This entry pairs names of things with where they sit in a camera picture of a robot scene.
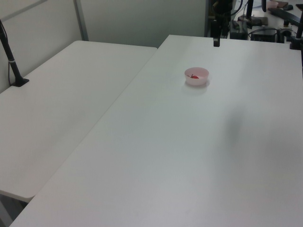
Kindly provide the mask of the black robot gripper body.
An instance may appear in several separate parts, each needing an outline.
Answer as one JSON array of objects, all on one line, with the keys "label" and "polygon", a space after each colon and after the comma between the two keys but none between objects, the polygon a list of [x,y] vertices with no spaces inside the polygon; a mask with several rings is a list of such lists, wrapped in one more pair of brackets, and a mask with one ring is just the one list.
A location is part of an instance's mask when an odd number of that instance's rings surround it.
[{"label": "black robot gripper body", "polygon": [[224,16],[231,12],[233,0],[213,0],[213,12],[216,16]]}]

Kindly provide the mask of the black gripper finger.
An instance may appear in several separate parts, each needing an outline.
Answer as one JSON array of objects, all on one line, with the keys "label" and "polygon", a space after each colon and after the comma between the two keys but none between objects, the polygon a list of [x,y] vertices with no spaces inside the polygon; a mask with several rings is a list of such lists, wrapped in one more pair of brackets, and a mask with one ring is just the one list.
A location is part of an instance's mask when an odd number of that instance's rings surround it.
[{"label": "black gripper finger", "polygon": [[218,18],[215,17],[215,19],[212,22],[212,38],[214,42],[214,47],[220,46],[220,23],[218,21]]},{"label": "black gripper finger", "polygon": [[222,17],[222,36],[227,38],[230,31],[230,13],[224,14]]}]

